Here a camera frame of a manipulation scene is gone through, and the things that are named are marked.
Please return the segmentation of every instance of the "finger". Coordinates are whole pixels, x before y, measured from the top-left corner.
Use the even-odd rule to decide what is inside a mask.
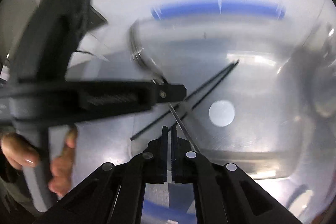
[[[77,142],[77,136],[78,136],[78,130],[77,127],[72,127],[65,140],[65,144],[70,148],[76,148],[76,142]]]
[[[63,197],[71,189],[71,178],[70,177],[54,177],[49,182],[50,191],[56,193],[57,195]]]
[[[74,164],[73,158],[74,156],[69,154],[63,154],[55,158],[50,165],[52,175],[55,177],[70,177]]]
[[[61,156],[55,158],[50,170],[53,176],[69,177],[72,172],[72,167],[75,161],[75,149],[77,139],[77,128],[72,128],[66,136],[65,144]]]
[[[1,139],[1,149],[5,157],[10,159],[12,163],[15,161],[21,166],[35,167],[39,162],[39,155],[35,149],[17,134],[3,136]]]
[[[9,158],[9,157],[6,157],[9,164],[12,165],[16,170],[22,170],[22,166],[21,164],[18,164],[15,160]]]

